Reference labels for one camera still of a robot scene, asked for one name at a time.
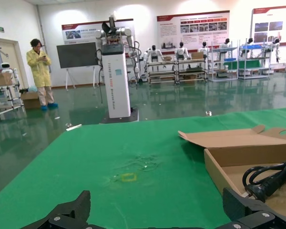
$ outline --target yellow tape mark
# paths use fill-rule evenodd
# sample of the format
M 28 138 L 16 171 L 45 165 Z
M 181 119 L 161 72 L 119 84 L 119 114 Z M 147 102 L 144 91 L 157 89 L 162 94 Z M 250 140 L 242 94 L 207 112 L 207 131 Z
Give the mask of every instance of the yellow tape mark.
M 122 182 L 133 182 L 137 180 L 137 175 L 135 173 L 125 173 L 121 175 Z

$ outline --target door frame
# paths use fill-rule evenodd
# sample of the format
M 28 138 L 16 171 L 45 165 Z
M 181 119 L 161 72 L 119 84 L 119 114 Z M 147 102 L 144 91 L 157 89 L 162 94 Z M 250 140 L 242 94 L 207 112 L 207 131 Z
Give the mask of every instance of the door frame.
M 23 62 L 23 59 L 22 59 L 21 51 L 20 51 L 19 42 L 18 41 L 14 41 L 14 40 L 2 39 L 2 38 L 0 38 L 0 42 L 5 42 L 5 43 L 9 43 L 9 44 L 13 44 L 14 45 L 17 61 L 18 61 L 19 67 L 20 67 L 20 69 L 18 69 L 18 70 L 21 73 L 22 81 L 23 81 L 23 84 L 24 84 L 23 88 L 28 88 L 29 87 L 28 77 L 27 77 L 27 74 L 25 72 L 25 67 L 24 67 L 24 62 Z

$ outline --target dark hair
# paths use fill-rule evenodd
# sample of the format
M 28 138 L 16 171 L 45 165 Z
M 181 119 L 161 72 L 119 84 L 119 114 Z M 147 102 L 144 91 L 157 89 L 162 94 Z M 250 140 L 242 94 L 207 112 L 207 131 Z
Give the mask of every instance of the dark hair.
M 33 39 L 33 40 L 30 42 L 30 44 L 31 44 L 32 47 L 36 47 L 39 43 L 40 43 L 40 45 L 42 46 L 40 40 L 38 40 L 38 39 Z

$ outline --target metal rack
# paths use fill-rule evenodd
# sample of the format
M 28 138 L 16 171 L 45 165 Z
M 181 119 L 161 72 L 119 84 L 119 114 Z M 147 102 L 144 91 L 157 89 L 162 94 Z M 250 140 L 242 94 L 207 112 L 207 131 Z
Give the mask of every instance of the metal rack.
M 228 47 L 228 48 L 221 48 L 221 49 L 214 49 L 213 48 L 213 42 L 211 43 L 211 50 L 210 52 L 207 53 L 207 55 L 209 55 L 209 53 L 211 54 L 211 60 L 208 61 L 208 63 L 211 64 L 211 68 L 210 68 L 210 72 L 212 75 L 212 78 L 210 79 L 210 81 L 212 82 L 222 82 L 222 81 L 230 81 L 230 80 L 237 80 L 238 79 L 238 69 L 239 69 L 239 62 L 238 59 L 236 58 L 235 60 L 216 60 L 214 61 L 214 57 L 213 54 L 214 53 L 221 53 L 221 52 L 231 52 L 231 59 L 233 59 L 233 50 L 237 49 L 237 56 L 239 56 L 239 41 L 237 41 L 237 47 L 233 47 L 233 43 L 231 42 L 231 46 L 232 47 Z M 225 72 L 227 72 L 227 77 L 217 77 L 218 76 L 218 72 L 220 72 L 220 69 L 214 69 L 214 65 L 215 64 L 224 64 L 227 62 L 230 62 L 231 64 L 233 62 L 236 61 L 237 64 L 237 68 L 236 70 L 225 70 Z
M 201 63 L 205 62 L 204 59 L 198 59 L 198 60 L 177 60 L 177 61 L 165 61 L 165 62 L 151 62 L 147 63 L 147 67 L 155 67 L 155 66 L 164 66 L 164 65 L 173 65 L 172 70 L 170 71 L 159 71 L 159 72 L 150 72 L 148 71 L 148 82 L 149 83 L 169 83 L 174 82 L 175 84 L 179 84 L 180 82 L 185 81 L 197 81 L 197 80 L 206 80 L 206 72 L 205 70 L 195 70 L 195 69 L 188 69 L 188 70 L 180 70 L 180 64 L 191 64 L 191 63 Z M 204 74 L 204 78 L 197 78 L 197 79 L 179 79 L 180 76 L 187 76 L 187 75 L 193 75 L 193 74 Z M 166 80 L 166 81 L 156 81 L 152 82 L 152 78 L 169 78 L 172 77 L 172 80 Z
M 15 97 L 13 97 L 12 89 L 15 91 Z M 3 94 L 5 95 L 5 97 L 0 98 L 0 115 L 23 106 L 18 85 L 0 86 L 0 90 L 3 90 Z
M 240 68 L 239 71 L 243 72 L 244 75 L 239 75 L 238 78 L 242 79 L 242 80 L 248 80 L 248 79 L 262 79 L 262 78 L 268 78 L 270 76 L 270 63 L 271 63 L 271 54 L 269 57 L 256 57 L 256 58 L 247 58 L 247 50 L 256 50 L 256 49 L 261 49 L 263 50 L 265 48 L 265 43 L 263 45 L 246 45 L 245 47 L 242 46 L 241 48 L 243 48 L 245 50 L 245 65 L 244 68 Z M 259 61 L 266 61 L 268 59 L 269 61 L 269 67 L 265 68 L 265 67 L 257 67 L 257 68 L 249 68 L 247 69 L 247 60 L 259 60 Z M 258 75 L 253 75 L 253 71 L 257 70 L 258 71 Z M 263 74 L 263 70 L 268 70 L 268 74 Z

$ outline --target door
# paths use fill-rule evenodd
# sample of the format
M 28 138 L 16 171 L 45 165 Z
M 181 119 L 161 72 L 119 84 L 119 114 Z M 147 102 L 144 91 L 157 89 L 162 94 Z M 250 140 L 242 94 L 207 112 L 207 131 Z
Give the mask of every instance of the door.
M 22 72 L 19 67 L 20 65 L 16 55 L 15 45 L 13 43 L 0 42 L 0 48 L 1 51 L 4 53 L 4 54 L 1 53 L 2 62 L 9 63 L 12 69 L 17 68 L 20 88 L 23 88 L 24 82 L 23 82 Z

